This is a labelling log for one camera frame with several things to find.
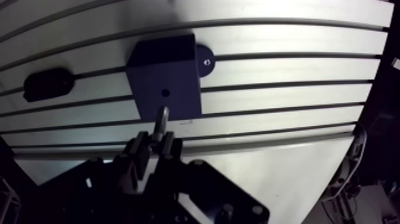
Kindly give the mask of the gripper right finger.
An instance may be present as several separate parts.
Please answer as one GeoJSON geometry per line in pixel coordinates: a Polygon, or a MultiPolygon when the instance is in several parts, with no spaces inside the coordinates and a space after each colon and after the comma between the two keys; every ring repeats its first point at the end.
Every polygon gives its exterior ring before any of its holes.
{"type": "Polygon", "coordinates": [[[268,223],[270,211],[203,159],[182,162],[183,141],[167,132],[158,150],[157,223],[196,223],[179,203],[179,194],[213,223],[268,223]]]}

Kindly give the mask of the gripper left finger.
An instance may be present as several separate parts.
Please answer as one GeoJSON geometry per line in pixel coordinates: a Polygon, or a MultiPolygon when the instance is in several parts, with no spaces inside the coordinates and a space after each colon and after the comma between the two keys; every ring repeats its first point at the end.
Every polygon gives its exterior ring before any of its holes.
{"type": "Polygon", "coordinates": [[[149,140],[140,132],[112,162],[93,158],[45,182],[30,208],[34,223],[123,223],[123,197],[144,177],[149,140]]]}

